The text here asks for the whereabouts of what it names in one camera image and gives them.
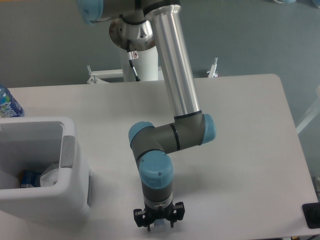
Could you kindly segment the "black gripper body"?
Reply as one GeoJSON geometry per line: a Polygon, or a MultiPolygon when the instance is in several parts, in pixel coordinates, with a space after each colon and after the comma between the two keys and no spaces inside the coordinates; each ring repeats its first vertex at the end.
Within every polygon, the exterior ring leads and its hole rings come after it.
{"type": "Polygon", "coordinates": [[[176,214],[174,213],[174,205],[171,201],[167,207],[158,207],[157,209],[150,208],[146,203],[145,205],[145,217],[143,220],[144,226],[153,224],[156,220],[166,219],[173,225],[176,222],[176,214]]]}

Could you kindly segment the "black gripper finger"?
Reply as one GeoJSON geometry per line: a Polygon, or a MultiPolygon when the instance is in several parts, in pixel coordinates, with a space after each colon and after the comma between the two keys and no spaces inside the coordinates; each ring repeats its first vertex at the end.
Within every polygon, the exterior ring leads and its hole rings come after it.
{"type": "Polygon", "coordinates": [[[139,208],[136,208],[133,210],[133,218],[137,226],[145,227],[147,228],[147,231],[150,232],[150,224],[151,224],[151,216],[150,213],[147,210],[142,210],[139,208]]]}
{"type": "Polygon", "coordinates": [[[185,205],[183,201],[177,202],[171,208],[170,213],[170,227],[174,227],[174,223],[182,221],[185,215],[185,205]]]}

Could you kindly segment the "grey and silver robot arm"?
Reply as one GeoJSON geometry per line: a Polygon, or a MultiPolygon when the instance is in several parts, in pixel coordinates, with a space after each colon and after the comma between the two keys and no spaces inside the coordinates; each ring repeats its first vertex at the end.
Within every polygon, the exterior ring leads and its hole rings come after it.
{"type": "Polygon", "coordinates": [[[216,126],[204,114],[196,94],[186,49],[178,0],[78,0],[78,11],[87,24],[119,19],[128,25],[150,23],[160,58],[174,122],[154,126],[148,121],[134,124],[128,139],[139,172],[144,209],[133,211],[139,227],[149,228],[157,220],[171,225],[183,219],[183,202],[173,203],[174,168],[170,153],[213,141],[216,126]]]}

